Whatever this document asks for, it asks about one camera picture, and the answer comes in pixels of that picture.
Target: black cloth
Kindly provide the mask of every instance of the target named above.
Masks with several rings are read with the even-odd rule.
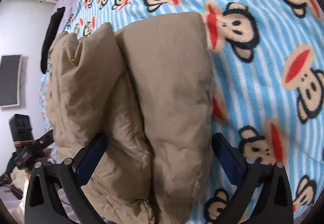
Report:
[[[40,61],[40,70],[43,74],[45,74],[47,70],[47,52],[56,37],[56,33],[62,20],[64,11],[65,7],[58,8],[57,11],[51,16],[51,21],[48,25],[46,36],[43,42],[42,57]]]
[[[17,153],[13,152],[11,158],[9,159],[9,162],[7,164],[7,168],[5,170],[5,173],[0,176],[0,186],[7,185],[7,179],[8,176],[10,176],[10,173],[12,173],[13,169],[15,168],[15,158],[17,157]]]

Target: black clamp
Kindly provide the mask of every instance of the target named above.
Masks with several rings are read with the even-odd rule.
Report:
[[[54,143],[53,129],[45,133],[41,138],[25,145],[19,153],[17,151],[15,164],[18,169],[32,170],[37,159],[46,157],[43,150],[52,143]]]
[[[213,224],[237,224],[246,210],[254,190],[263,184],[251,217],[245,224],[293,224],[293,201],[283,163],[258,164],[245,159],[221,133],[212,138],[212,148],[232,185],[238,187]]]
[[[107,148],[107,137],[100,133],[73,158],[58,165],[37,162],[28,185],[25,224],[72,224],[54,183],[61,184],[81,224],[105,224],[81,190],[96,169]]]
[[[104,224],[81,190],[93,174],[107,147],[107,137],[98,134],[73,158],[59,165],[37,162],[28,186],[25,223],[72,224],[63,208],[54,183],[61,184],[81,224]],[[212,138],[212,148],[232,185],[238,187],[213,224],[237,224],[256,187],[263,185],[257,204],[246,224],[293,224],[293,202],[283,163],[257,164],[245,159],[221,133]]]

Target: monkey ear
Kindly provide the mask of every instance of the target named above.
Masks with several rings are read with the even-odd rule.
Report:
[[[247,10],[247,7],[240,3],[228,3],[226,6],[226,10],[230,10],[230,9]]]
[[[298,187],[296,190],[296,197],[299,196],[299,194],[302,192],[302,190],[306,187],[306,185],[309,182],[309,176],[308,175],[304,175],[301,180],[298,183]]]
[[[249,139],[258,136],[258,133],[252,126],[246,125],[239,130],[239,135],[242,139]]]
[[[293,13],[295,14],[295,16],[299,17],[299,18],[304,18],[306,15],[306,8],[293,8]]]
[[[253,49],[241,49],[235,46],[232,46],[232,48],[241,61],[250,63],[253,60]]]
[[[224,201],[228,202],[229,201],[229,195],[226,190],[219,188],[215,191],[214,197],[218,197],[223,199]]]
[[[308,115],[304,109],[304,106],[302,104],[302,99],[300,96],[297,99],[297,111],[298,111],[298,118],[301,124],[305,124],[308,120]]]
[[[150,6],[147,7],[147,10],[148,10],[149,12],[154,12],[154,11],[156,11],[160,6],[161,6],[161,4],[150,5]]]
[[[321,70],[316,70],[315,73],[317,77],[320,79],[322,85],[324,86],[324,72]]]

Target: black speaker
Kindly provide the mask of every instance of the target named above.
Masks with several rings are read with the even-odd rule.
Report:
[[[17,154],[19,154],[25,145],[34,142],[30,119],[28,115],[15,114],[9,120],[12,141],[14,142]]]

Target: screw head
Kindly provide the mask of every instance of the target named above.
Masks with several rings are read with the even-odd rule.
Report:
[[[250,164],[250,165],[254,164],[254,162],[255,162],[254,158],[252,158],[252,157],[248,157],[248,158],[246,159],[246,161],[247,161],[247,163]]]
[[[282,162],[277,162],[277,167],[279,167],[279,168],[283,168],[283,163]]]
[[[41,167],[42,166],[42,162],[37,162],[36,164],[35,164],[35,168],[39,168],[39,167]]]
[[[70,158],[70,157],[65,158],[64,161],[63,161],[63,163],[64,163],[65,165],[69,165],[69,164],[71,164],[71,163],[72,163],[72,158]]]

